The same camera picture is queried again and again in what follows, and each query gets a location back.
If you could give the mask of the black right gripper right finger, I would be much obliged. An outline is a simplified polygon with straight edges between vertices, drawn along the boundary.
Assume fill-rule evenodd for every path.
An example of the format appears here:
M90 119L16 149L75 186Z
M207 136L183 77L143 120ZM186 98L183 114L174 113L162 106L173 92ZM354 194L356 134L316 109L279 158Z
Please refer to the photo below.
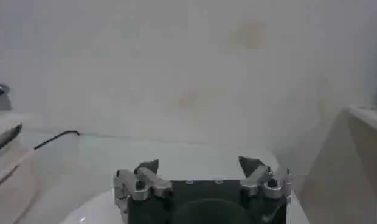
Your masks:
M262 193L268 200L284 198L287 203L292 200L292 175L288 167L281 167L273 171L261 160L239 156L238 162L243 170L245 179L240 180L240 186L253 197Z

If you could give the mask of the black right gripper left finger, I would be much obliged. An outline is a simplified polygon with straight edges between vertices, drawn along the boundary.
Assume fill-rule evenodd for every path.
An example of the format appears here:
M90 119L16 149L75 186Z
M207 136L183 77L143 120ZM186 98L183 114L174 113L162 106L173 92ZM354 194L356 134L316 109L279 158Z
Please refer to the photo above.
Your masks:
M133 171L118 170L113 176L114 204L125 211L128 200L146 201L152 196L168 200L173 196L173 183L157 175L159 160L141 162Z

